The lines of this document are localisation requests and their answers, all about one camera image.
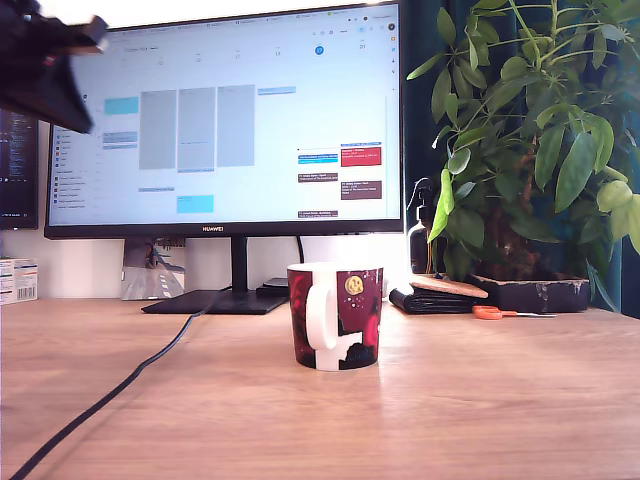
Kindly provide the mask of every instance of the black cable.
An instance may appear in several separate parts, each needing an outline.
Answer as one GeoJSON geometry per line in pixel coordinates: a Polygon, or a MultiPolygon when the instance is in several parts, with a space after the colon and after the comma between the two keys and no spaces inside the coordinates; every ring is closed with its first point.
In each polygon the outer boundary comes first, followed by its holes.
{"type": "Polygon", "coordinates": [[[163,357],[169,350],[171,350],[182,338],[184,333],[191,325],[191,322],[194,318],[199,317],[200,315],[204,315],[209,312],[213,307],[213,303],[211,303],[204,310],[199,311],[198,313],[194,313],[189,317],[187,322],[184,324],[182,329],[178,332],[175,338],[162,350],[153,355],[152,357],[147,358],[144,362],[142,362],[138,367],[133,371],[131,375],[125,378],[120,385],[107,393],[104,397],[98,400],[95,404],[85,410],[82,414],[78,415],[75,419],[73,419],[66,427],[56,433],[51,439],[45,443],[40,449],[33,454],[33,456],[26,461],[26,463],[18,470],[13,477],[9,480],[23,480],[31,470],[33,470],[41,461],[46,457],[51,450],[53,450],[62,440],[64,440],[71,432],[73,432],[76,428],[82,425],[85,421],[91,418],[95,413],[97,413],[102,407],[104,407],[107,403],[113,400],[120,392],[122,392],[125,388],[127,388],[141,373],[147,368],[149,365],[154,363],[156,360],[163,357]]]}
{"type": "Polygon", "coordinates": [[[298,255],[300,256],[300,263],[304,263],[304,249],[302,248],[302,238],[300,238],[300,235],[296,237],[296,241],[298,242],[298,255]]]}

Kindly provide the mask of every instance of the orange scissors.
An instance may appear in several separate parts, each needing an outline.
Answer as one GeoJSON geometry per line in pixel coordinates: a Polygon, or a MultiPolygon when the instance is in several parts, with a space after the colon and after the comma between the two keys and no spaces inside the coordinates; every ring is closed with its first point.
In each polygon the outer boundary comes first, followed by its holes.
{"type": "Polygon", "coordinates": [[[535,318],[554,318],[555,315],[549,313],[519,313],[512,311],[502,311],[497,307],[487,307],[485,305],[476,305],[473,307],[473,314],[476,318],[482,320],[502,320],[504,317],[535,317],[535,318]]]}

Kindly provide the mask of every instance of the plant pot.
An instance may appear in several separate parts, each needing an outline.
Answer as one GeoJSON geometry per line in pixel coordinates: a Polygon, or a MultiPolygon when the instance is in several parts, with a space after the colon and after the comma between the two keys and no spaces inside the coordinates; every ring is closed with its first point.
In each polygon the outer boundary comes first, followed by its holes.
{"type": "Polygon", "coordinates": [[[589,280],[498,281],[470,275],[468,281],[489,294],[487,304],[530,313],[581,312],[589,307],[589,280]]]}

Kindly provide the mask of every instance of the box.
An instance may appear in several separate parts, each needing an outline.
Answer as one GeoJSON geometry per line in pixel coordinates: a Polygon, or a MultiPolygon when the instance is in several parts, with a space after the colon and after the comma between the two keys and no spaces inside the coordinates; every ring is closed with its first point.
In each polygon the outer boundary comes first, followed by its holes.
{"type": "Polygon", "coordinates": [[[33,258],[0,259],[0,305],[38,298],[38,262],[33,258]]]}

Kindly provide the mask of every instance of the spray bottle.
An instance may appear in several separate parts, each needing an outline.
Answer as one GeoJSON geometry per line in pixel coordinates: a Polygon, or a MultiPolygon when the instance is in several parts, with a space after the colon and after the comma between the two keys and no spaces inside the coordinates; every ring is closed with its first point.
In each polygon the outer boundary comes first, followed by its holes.
{"type": "Polygon", "coordinates": [[[411,258],[411,272],[417,274],[433,273],[433,260],[428,243],[433,218],[435,216],[434,185],[430,177],[425,177],[416,182],[413,196],[409,202],[409,208],[418,205],[418,224],[409,230],[409,255],[411,258]]]}

